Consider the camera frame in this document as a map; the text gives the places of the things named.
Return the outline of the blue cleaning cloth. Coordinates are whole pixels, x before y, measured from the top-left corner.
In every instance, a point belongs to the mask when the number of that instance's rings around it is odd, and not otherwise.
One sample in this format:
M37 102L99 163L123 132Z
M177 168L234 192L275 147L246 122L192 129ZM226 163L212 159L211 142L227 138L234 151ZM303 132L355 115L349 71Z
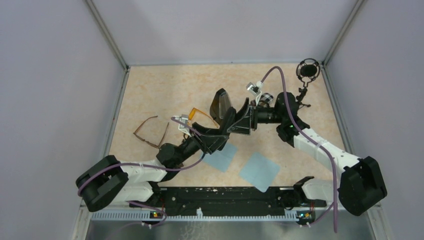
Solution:
M260 192L265 193L280 169L281 167L278 164L259 152L254 152L240 170L239 176Z
M207 165L219 170L220 172L226 172L236 155L238 148L231 143L227 143L222 150L218 150L212 154L207 154L203 162Z

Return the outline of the black textured glasses case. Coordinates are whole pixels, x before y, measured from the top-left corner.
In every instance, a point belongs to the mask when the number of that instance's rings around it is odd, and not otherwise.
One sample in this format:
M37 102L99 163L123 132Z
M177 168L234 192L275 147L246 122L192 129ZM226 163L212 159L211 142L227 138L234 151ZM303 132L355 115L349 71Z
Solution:
M220 123L220 133L222 135L228 136L229 132L228 129L233 125L236 117L236 110L233 107L229 107L224 114L224 118L221 120Z

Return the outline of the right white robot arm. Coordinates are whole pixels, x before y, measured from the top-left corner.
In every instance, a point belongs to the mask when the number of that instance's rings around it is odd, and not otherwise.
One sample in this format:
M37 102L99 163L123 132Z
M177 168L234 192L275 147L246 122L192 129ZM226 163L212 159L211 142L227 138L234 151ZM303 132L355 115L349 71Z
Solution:
M340 149L316 133L298 117L299 103L290 92L281 92L273 107L252 106L245 101L233 110L226 122L227 133L249 135L259 124L276 124L278 137L295 149L313 157L332 172L330 181L309 178L293 192L299 206L312 200L337 200L350 214L360 216L382 199L388 191L376 159L361 158Z

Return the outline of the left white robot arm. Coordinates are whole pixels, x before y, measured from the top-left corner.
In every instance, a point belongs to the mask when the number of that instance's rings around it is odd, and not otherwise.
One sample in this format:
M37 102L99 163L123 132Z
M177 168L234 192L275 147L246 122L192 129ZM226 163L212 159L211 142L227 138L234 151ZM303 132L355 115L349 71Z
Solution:
M218 128L188 124L173 116L186 134L180 145L165 143L153 160L119 161L107 155L77 178L77 194L90 212L97 212L112 203L138 201L149 207L160 202L157 184L173 179L179 172L198 165L206 155L224 148L232 122L223 121Z

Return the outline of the orange tinted sunglasses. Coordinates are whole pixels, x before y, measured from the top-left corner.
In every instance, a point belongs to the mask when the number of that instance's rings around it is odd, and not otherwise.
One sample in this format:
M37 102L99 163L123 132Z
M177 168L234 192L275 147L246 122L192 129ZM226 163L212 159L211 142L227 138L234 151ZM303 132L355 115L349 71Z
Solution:
M196 107L193 107L189 112L183 113L182 116L187 117L190 127L192 127L194 123L212 129L218 129L220 127L208 113Z

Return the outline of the plaid glasses case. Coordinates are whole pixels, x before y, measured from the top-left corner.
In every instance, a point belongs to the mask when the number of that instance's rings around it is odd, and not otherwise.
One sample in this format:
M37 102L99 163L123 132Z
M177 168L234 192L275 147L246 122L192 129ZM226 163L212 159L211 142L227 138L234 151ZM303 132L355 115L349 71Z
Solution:
M269 108L273 100L274 100L274 96L271 95L270 93L265 92L260 96L257 105L263 108Z

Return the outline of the dark triangular glasses case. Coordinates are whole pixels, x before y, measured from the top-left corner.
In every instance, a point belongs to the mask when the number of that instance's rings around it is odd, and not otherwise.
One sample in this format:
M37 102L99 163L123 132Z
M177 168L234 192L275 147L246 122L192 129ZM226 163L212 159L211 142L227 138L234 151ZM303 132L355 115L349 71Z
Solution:
M212 119L220 125L227 110L232 106L228 92L224 88L221 88L214 95L209 108L209 114Z

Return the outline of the black microphone on tripod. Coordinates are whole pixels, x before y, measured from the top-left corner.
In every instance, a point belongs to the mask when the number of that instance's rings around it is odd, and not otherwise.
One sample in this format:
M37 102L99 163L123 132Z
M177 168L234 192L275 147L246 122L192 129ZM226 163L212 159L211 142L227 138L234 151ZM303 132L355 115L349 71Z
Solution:
M306 58L297 65L296 77L302 83L302 87L298 89L299 95L295 97L299 109L311 107L310 104L303 103L303 99L308 92L309 84L314 82L319 77L320 73L320 63L314 58Z

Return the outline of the brown frame sunglasses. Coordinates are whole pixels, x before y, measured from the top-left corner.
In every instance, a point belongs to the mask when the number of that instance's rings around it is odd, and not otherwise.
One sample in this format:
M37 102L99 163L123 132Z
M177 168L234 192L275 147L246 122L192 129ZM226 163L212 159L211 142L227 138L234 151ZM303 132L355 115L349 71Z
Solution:
M142 143L159 149L165 141L169 125L169 121L154 115L143 120L132 134Z

